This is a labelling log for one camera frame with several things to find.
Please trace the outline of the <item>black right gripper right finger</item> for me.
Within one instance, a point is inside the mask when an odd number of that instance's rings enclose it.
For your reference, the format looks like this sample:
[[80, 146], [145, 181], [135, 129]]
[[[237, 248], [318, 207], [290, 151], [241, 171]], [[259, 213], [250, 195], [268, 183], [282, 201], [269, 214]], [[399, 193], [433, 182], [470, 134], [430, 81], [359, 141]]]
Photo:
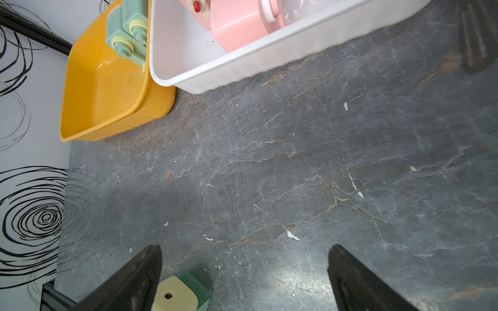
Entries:
[[330, 249], [328, 262], [329, 280], [339, 310], [417, 311], [341, 245]]

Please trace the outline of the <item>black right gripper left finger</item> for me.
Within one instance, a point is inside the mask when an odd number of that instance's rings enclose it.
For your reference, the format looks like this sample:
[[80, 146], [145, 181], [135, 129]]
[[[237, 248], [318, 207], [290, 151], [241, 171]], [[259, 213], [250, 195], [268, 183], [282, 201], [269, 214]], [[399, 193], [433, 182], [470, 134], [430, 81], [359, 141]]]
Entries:
[[161, 270], [160, 247], [147, 246], [71, 310], [151, 310]]

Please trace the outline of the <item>yellow plastic storage tray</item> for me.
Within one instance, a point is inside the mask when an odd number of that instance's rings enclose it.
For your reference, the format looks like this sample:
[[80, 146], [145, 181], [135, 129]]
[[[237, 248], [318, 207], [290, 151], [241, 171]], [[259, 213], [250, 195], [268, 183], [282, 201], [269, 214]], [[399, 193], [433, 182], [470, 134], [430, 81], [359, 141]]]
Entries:
[[113, 1], [73, 45], [66, 69], [59, 134], [63, 142], [99, 141], [167, 115], [176, 88], [151, 77], [149, 63], [124, 58], [111, 47]]

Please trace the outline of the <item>white plastic storage tray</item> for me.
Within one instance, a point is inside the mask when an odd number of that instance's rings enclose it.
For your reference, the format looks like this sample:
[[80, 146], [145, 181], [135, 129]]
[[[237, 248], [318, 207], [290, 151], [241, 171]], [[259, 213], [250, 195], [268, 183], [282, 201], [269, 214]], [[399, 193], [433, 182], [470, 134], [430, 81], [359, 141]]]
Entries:
[[149, 68], [161, 86], [193, 94], [226, 86], [402, 22], [427, 1], [323, 1], [292, 6], [297, 20], [227, 53], [210, 31], [180, 4], [150, 4]]

